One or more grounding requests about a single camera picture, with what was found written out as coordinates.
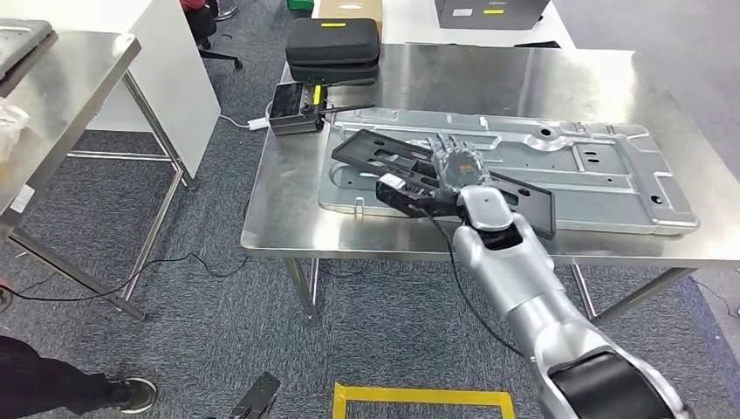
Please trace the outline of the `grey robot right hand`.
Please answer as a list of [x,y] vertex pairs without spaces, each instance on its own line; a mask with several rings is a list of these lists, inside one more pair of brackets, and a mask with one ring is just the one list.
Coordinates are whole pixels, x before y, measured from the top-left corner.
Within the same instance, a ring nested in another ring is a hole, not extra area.
[[483,156],[467,141],[452,134],[427,138],[439,182],[438,195],[451,197],[462,188],[490,183]]

